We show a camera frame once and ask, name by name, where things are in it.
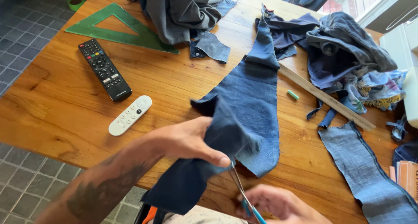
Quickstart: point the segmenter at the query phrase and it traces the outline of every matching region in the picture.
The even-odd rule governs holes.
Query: orange fabric
[[[150,210],[148,211],[147,217],[144,219],[142,224],[147,224],[149,221],[151,221],[155,217],[155,213],[157,212],[157,208],[154,206],[151,206]]]

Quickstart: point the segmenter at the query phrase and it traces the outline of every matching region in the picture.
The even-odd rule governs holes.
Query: wood grain
[[[116,2],[149,28],[138,3],[128,0],[88,0],[35,58],[18,80],[0,99],[0,138],[2,142],[30,150],[81,168],[89,168],[116,153],[132,139],[155,128],[199,116],[189,100],[198,99],[215,87],[251,49],[254,19],[260,17],[261,3],[286,20],[310,12],[279,0],[240,0],[212,30],[219,40],[231,47],[228,63],[220,65],[210,58],[190,59],[187,45],[176,45],[179,55],[159,52],[107,40],[99,40],[113,63],[129,83],[133,94],[121,103],[114,103],[98,82],[77,45],[89,37],[64,32],[97,10]],[[100,23],[103,28],[128,32],[126,26],[112,22]],[[375,38],[381,34],[372,33]],[[298,54],[280,63],[308,79],[307,55]],[[292,90],[295,101],[286,92]],[[122,136],[108,133],[108,126],[129,104],[141,95],[148,95],[153,105]],[[306,114],[315,108],[315,97],[278,74],[278,121],[280,159],[277,167],[262,179],[244,171],[244,188],[258,183],[290,189],[334,223],[366,223],[360,206],[338,172],[322,144],[318,127],[328,106],[316,117],[306,121]],[[388,172],[397,144],[390,138],[386,121],[394,121],[393,113],[369,107],[365,119],[377,126],[361,131],[375,152],[380,165]],[[332,125],[347,122],[341,115]],[[139,182],[149,189],[170,167],[175,158],[164,158]],[[199,205],[234,215],[238,190],[227,173],[212,177]]]

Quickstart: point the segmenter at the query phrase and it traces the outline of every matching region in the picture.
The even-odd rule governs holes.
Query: green tape roll
[[[70,6],[70,9],[74,12],[76,12],[81,5],[86,2],[85,0],[67,0],[68,6]]]
[[[293,98],[295,98],[296,100],[299,99],[298,95],[296,95],[295,93],[293,93],[292,91],[288,90],[288,93],[290,96],[292,96]]]

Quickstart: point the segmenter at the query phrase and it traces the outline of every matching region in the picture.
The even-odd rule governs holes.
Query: arm tattoo
[[[105,160],[102,165],[112,163],[114,157]],[[143,162],[116,178],[107,179],[99,185],[81,182],[75,193],[67,200],[70,212],[86,222],[100,222],[123,199],[135,183],[147,171],[149,166]]]

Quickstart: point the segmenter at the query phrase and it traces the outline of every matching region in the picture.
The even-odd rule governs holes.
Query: wooden ruler
[[[315,97],[321,99],[325,104],[336,110],[338,113],[347,117],[349,120],[354,121],[355,124],[362,127],[364,130],[369,131],[376,128],[375,125],[367,121],[365,118],[357,115],[355,112],[348,109],[348,107],[344,106],[341,102],[326,94],[321,89],[316,88],[312,83],[296,74],[289,68],[285,67],[283,64],[280,64],[279,72],[288,77],[291,81],[297,83],[300,87],[304,88]]]

